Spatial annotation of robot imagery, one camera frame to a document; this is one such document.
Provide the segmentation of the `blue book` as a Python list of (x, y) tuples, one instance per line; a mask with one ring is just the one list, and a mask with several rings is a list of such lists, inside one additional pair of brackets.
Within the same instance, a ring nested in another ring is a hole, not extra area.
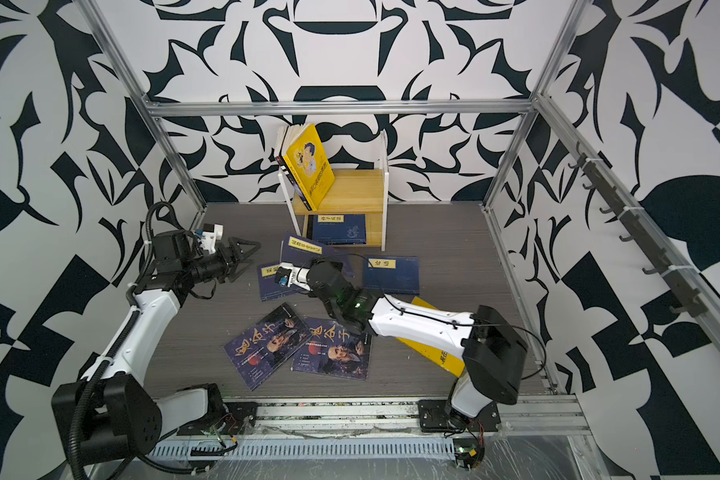
[(271, 301), (286, 296), (305, 294), (304, 290), (297, 287), (280, 285), (275, 280), (278, 267), (278, 263), (265, 263), (256, 267), (260, 299), (262, 301)]
[(314, 215), (308, 232), (311, 239), (326, 245), (363, 245), (367, 240), (363, 214)]
[(297, 267), (309, 267), (311, 260), (326, 257), (330, 261), (342, 263), (342, 273), (354, 277), (349, 254), (319, 242), (293, 234), (286, 234), (281, 244), (280, 260)]
[(370, 257), (363, 268), (363, 286), (387, 294), (420, 293), (420, 261), (417, 257)]

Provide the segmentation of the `yellow cartoon book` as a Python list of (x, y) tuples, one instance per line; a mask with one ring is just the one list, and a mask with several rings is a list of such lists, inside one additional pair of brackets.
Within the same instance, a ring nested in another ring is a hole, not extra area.
[(318, 210), (335, 182), (335, 175), (315, 125), (281, 127), (275, 151), (307, 210)]
[(399, 341), (455, 377), (460, 377), (465, 369), (465, 364), (459, 357), (444, 350), (409, 339), (399, 338)]

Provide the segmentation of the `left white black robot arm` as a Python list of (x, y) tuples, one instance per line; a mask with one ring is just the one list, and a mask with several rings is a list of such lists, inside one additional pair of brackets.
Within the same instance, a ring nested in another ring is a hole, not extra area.
[(54, 393), (51, 406), (71, 474), (85, 479), (87, 467), (117, 462), (117, 478), (136, 458), (183, 428), (207, 430), (228, 413), (219, 387), (205, 383), (154, 399), (144, 380), (168, 325), (195, 287), (234, 282), (260, 249), (257, 241), (225, 238), (218, 224), (199, 230), (156, 233), (157, 213), (174, 207), (160, 201), (146, 215), (145, 261), (129, 284), (127, 317), (105, 352), (74, 383)]

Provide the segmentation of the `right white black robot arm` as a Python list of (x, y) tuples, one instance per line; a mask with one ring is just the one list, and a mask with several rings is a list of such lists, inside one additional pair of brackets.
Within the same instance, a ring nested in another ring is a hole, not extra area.
[(520, 396), (533, 333), (508, 323), (492, 307), (474, 313), (417, 306), (380, 290), (358, 288), (342, 264), (317, 260), (297, 267), (289, 283), (321, 301), (329, 317), (358, 332), (414, 341), (464, 363), (446, 402), (446, 412), (468, 421), (491, 403), (514, 405)]

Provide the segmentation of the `dark portrait book right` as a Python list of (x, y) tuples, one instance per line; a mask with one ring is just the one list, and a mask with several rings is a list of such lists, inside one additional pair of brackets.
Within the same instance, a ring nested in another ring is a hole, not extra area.
[(294, 355), (292, 371), (362, 380), (368, 376), (372, 335), (355, 334), (329, 319), (308, 317), (307, 341)]

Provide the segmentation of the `dark portrait book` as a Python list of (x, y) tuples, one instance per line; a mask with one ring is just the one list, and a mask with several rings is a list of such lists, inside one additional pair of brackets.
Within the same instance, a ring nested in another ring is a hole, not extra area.
[(223, 346), (250, 391), (255, 391), (306, 343), (310, 330), (288, 303)]
[(308, 317), (307, 341), (294, 355), (292, 371), (362, 380), (368, 376), (372, 335), (355, 334), (329, 319)]

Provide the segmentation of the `dark portrait book left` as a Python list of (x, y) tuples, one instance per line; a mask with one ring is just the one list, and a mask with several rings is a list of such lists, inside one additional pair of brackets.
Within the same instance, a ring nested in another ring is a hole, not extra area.
[(250, 391), (255, 391), (306, 343), (310, 330), (288, 303), (223, 346)]

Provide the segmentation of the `wooden white frame bookshelf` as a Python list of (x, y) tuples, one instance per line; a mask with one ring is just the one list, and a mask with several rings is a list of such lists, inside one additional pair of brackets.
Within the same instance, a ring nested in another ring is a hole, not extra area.
[(301, 197), (293, 189), (285, 171), (278, 170), (278, 180), (285, 198), (293, 227), (303, 236), (307, 234), (310, 216), (337, 216), (362, 214), (365, 217), (366, 243), (368, 247), (386, 250), (388, 194), (390, 172), (388, 164), (388, 138), (382, 131), (378, 140), (378, 160), (372, 170), (342, 169), (335, 170), (334, 185), (316, 210), (308, 210)]

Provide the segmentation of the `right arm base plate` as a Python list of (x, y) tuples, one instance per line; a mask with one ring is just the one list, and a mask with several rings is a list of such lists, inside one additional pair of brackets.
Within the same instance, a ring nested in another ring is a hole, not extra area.
[(446, 400), (422, 399), (417, 402), (419, 428), (424, 433), (497, 432), (501, 423), (497, 404), (484, 407), (476, 418), (467, 418), (451, 409)]

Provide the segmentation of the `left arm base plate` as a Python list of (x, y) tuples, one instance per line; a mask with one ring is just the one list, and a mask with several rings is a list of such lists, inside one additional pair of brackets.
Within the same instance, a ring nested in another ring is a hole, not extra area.
[(257, 423), (259, 404), (253, 401), (235, 401), (225, 404), (226, 411), (206, 433), (219, 436), (236, 436), (252, 431)]

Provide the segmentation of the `wall coat hook rail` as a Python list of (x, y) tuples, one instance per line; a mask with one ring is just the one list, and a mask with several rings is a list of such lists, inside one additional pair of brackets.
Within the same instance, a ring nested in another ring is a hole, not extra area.
[(579, 169), (588, 179), (589, 184), (584, 185), (585, 190), (596, 191), (604, 200), (606, 207), (601, 207), (599, 211), (604, 215), (611, 215), (624, 227), (627, 234), (620, 236), (620, 241), (634, 242), (646, 257), (650, 267), (643, 267), (643, 274), (660, 276), (674, 294), (679, 306), (671, 306), (670, 311), (674, 314), (687, 313), (693, 318), (707, 313), (709, 307), (703, 301), (700, 289), (684, 274), (684, 271), (690, 271), (692, 267), (671, 259), (668, 248), (663, 246), (657, 240), (657, 234), (652, 232), (645, 209), (630, 205), (628, 194), (607, 173), (605, 161), (586, 155), (580, 147), (581, 144), (578, 143), (578, 158), (569, 167)]

